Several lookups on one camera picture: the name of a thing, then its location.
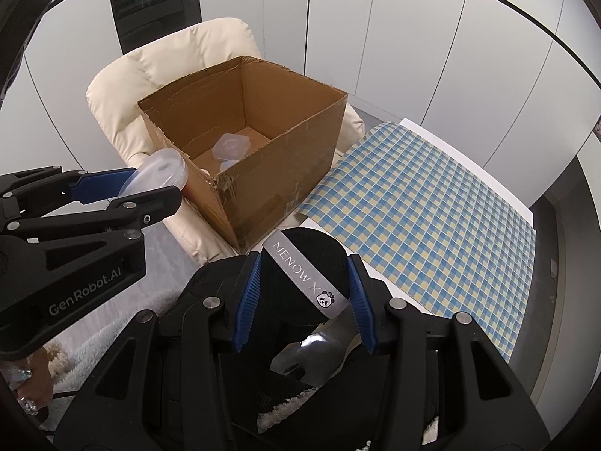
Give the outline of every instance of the panda logo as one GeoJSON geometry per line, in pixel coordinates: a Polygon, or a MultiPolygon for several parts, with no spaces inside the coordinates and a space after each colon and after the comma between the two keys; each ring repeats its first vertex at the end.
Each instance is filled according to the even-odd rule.
{"type": "Polygon", "coordinates": [[[317,303],[327,309],[334,303],[334,295],[332,295],[332,292],[323,291],[321,295],[317,295],[317,303]]]}

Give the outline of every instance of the screw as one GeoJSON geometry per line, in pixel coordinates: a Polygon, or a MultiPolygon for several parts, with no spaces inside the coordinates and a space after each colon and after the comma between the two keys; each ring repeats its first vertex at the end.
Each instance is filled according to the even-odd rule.
{"type": "Polygon", "coordinates": [[[402,310],[407,307],[407,302],[402,298],[391,298],[388,304],[395,310],[402,310]]]}
{"type": "Polygon", "coordinates": [[[459,324],[463,324],[463,325],[467,325],[470,322],[472,322],[472,316],[470,314],[468,314],[467,312],[457,312],[457,314],[455,315],[455,318],[457,319],[457,321],[459,322],[459,324]]]}
{"type": "Polygon", "coordinates": [[[134,239],[141,238],[142,232],[140,232],[139,230],[135,230],[135,229],[127,229],[123,235],[125,237],[127,237],[128,239],[134,240],[134,239]]]}
{"type": "Polygon", "coordinates": [[[146,322],[151,321],[152,317],[153,317],[152,310],[140,310],[140,312],[138,312],[136,314],[136,320],[138,322],[141,322],[142,324],[145,324],[146,322]]]}
{"type": "Polygon", "coordinates": [[[207,309],[216,309],[221,305],[221,300],[219,300],[217,297],[206,297],[202,301],[202,304],[207,307],[207,309]]]}

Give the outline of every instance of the clear plastic lid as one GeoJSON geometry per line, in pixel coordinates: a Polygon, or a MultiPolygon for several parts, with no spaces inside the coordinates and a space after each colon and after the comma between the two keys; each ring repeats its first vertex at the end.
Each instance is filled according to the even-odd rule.
{"type": "Polygon", "coordinates": [[[148,156],[135,173],[123,184],[120,197],[176,186],[180,190],[187,182],[184,158],[175,149],[160,149],[148,156]]]}
{"type": "Polygon", "coordinates": [[[223,161],[221,163],[221,167],[220,167],[220,172],[224,172],[225,170],[227,170],[230,166],[235,165],[236,163],[239,163],[239,161],[237,159],[230,159],[229,161],[223,161]]]}
{"type": "Polygon", "coordinates": [[[223,134],[213,146],[217,161],[241,160],[251,147],[251,140],[241,134],[223,134]]]}

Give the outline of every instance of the cardboard box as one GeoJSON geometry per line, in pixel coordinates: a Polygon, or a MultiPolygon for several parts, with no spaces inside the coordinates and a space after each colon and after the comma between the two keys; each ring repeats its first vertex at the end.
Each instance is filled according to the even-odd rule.
{"type": "Polygon", "coordinates": [[[183,154],[184,195],[247,253],[329,171],[346,100],[343,91],[245,56],[178,79],[139,106],[155,146],[183,154]],[[226,132],[247,135],[251,150],[220,173],[211,148],[226,132]]]}

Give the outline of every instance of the blue and yellow checkered mat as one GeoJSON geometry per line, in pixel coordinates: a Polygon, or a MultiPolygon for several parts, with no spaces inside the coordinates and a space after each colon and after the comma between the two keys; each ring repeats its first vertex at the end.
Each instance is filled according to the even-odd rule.
{"type": "Polygon", "coordinates": [[[435,315],[471,313],[509,359],[526,310],[536,233],[437,147],[383,124],[300,212],[435,315]]]}

